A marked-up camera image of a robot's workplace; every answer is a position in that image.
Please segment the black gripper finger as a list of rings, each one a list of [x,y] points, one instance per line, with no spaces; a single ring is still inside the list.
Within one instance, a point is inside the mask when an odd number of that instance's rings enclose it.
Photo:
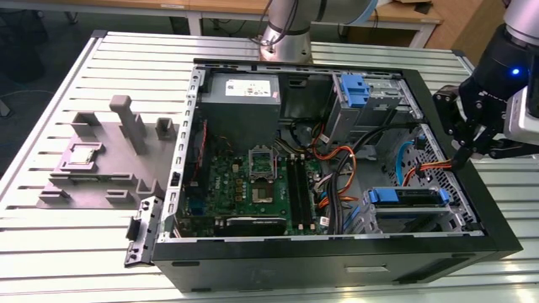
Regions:
[[[470,143],[473,153],[486,155],[489,158],[517,158],[537,154],[537,145],[521,143],[509,139],[494,139],[498,130],[486,127]]]
[[[470,143],[474,132],[473,125],[469,125],[460,115],[457,98],[457,87],[453,85],[442,86],[432,95],[441,127],[457,143],[456,154],[450,157],[452,168],[462,168],[472,155]]]

